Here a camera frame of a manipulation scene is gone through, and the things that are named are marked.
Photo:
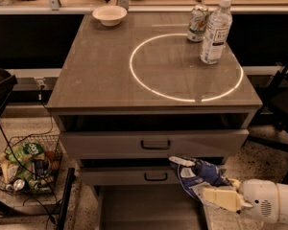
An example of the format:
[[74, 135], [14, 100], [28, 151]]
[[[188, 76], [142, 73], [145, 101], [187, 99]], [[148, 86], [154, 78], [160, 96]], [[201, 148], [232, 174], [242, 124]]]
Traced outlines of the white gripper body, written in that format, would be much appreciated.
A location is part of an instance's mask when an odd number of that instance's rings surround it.
[[239, 187], [243, 196], [242, 210], [251, 218], [268, 223], [279, 219], [278, 188], [268, 180], [251, 179]]

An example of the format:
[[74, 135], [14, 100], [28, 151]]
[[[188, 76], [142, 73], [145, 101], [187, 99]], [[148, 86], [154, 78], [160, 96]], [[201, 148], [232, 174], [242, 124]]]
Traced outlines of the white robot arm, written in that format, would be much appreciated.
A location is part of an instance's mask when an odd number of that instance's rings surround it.
[[267, 223], [288, 224], [288, 185], [250, 179], [230, 186], [204, 186], [203, 203], [233, 213], [244, 213]]

